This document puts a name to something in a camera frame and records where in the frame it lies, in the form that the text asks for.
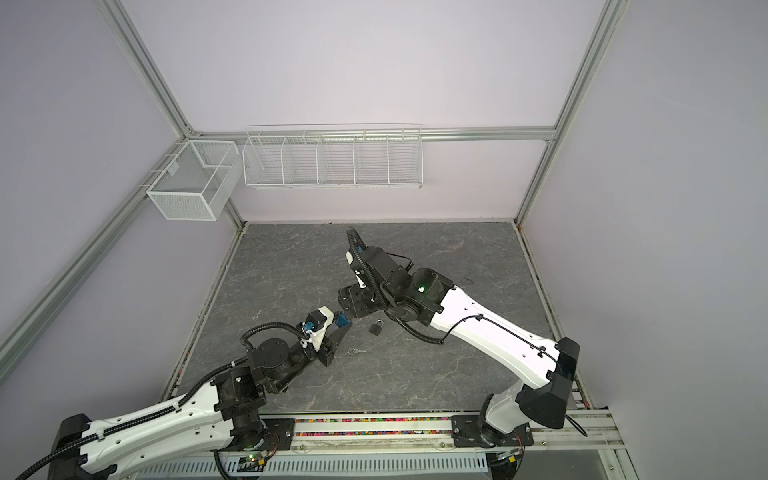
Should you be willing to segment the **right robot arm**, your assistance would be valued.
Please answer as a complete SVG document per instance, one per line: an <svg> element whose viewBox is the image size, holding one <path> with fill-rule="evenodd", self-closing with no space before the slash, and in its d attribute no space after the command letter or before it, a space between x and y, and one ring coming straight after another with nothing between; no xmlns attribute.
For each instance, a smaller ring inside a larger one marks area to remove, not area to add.
<svg viewBox="0 0 768 480"><path fill-rule="evenodd" d="M356 277L338 294L346 317L380 312L432 345L458 338L515 376L512 386L484 401L477 418L479 445L496 446L530 422L549 429L577 424L567 413L580 355L576 341L548 339L513 324L439 272L398 264L398 255L366 244L354 228L346 237L346 259Z"/></svg>

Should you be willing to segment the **blue padlock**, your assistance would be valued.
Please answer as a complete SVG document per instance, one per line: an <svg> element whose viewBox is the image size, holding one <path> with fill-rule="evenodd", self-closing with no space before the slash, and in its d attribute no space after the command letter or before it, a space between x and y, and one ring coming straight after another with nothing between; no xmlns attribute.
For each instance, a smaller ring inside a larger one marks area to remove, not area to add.
<svg viewBox="0 0 768 480"><path fill-rule="evenodd" d="M346 317L345 313L343 311L337 312L334 317L334 325L339 328L343 329L351 324L351 321Z"/></svg>

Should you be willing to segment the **dark grey padlock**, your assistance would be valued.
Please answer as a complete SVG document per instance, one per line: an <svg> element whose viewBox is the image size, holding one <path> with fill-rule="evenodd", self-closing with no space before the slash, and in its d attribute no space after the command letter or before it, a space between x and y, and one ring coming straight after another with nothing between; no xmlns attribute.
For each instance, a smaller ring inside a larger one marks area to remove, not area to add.
<svg viewBox="0 0 768 480"><path fill-rule="evenodd" d="M379 336L383 330L383 327L384 323L382 321L377 321L370 326L369 332L374 336Z"/></svg>

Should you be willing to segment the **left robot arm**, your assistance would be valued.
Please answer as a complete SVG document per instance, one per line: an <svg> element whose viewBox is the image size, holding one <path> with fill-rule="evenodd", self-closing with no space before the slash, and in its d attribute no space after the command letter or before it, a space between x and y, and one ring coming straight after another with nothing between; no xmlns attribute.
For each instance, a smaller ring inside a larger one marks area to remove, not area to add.
<svg viewBox="0 0 768 480"><path fill-rule="evenodd" d="M240 338L244 356L209 371L183 395L109 419L66 418L50 453L19 476L46 470L50 479L126 479L196 452L286 448L291 428L265 420L261 408L312 363L330 365L350 328L312 319L253 327Z"/></svg>

